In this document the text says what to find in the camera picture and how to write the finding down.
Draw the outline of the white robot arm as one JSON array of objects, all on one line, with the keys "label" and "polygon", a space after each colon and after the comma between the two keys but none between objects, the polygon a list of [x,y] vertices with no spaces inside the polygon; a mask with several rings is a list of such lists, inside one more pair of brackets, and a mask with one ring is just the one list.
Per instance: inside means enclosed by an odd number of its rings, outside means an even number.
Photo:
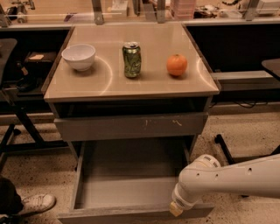
[{"label": "white robot arm", "polygon": [[280,155],[221,166],[211,155],[201,155],[178,175],[170,212],[180,216],[207,193],[233,193],[280,198]]}]

